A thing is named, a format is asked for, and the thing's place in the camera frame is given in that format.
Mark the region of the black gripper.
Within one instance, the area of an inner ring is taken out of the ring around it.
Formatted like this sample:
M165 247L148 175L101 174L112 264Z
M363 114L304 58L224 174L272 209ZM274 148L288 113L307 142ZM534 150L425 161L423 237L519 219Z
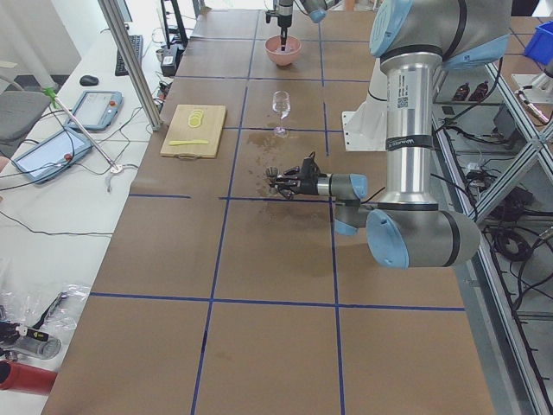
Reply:
M301 167L296 165L277 175L278 178L297 178L292 184L273 183L270 185L272 195L279 194L286 200L293 200L296 195L318 195L318 181L321 175L319 165L315 161L316 153L312 151L306 156Z
M293 5L293 0L273 0L272 9L265 11L265 21L270 23L272 18L276 18L277 26L281 28L280 48L282 52L286 50L288 28L292 25Z

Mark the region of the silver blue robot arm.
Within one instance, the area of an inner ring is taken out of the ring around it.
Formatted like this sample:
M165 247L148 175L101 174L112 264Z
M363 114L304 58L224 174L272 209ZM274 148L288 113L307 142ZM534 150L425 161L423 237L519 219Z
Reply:
M366 230L376 261L386 267L449 267L477 252L480 231L466 215L438 207L429 190L432 80L435 71L478 67L507 48L508 1L385 1L378 9L370 50L387 79L385 193L373 207L362 201L367 180L322 173L313 156L279 173L266 171L280 195L335 199L335 231Z
M273 18L276 18L276 24L280 29L281 51L284 51L287 45L288 29L292 25L294 3L293 0L275 0L272 2L272 8L265 11L267 24ZM319 23L327 15L328 9L335 5L335 1L301 0L300 4L311 21Z

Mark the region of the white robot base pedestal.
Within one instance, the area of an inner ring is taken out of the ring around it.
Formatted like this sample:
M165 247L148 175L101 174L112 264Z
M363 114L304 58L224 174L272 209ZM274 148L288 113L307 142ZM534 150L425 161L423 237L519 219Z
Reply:
M365 101L354 112L342 112L346 151L385 151L387 77L377 58Z

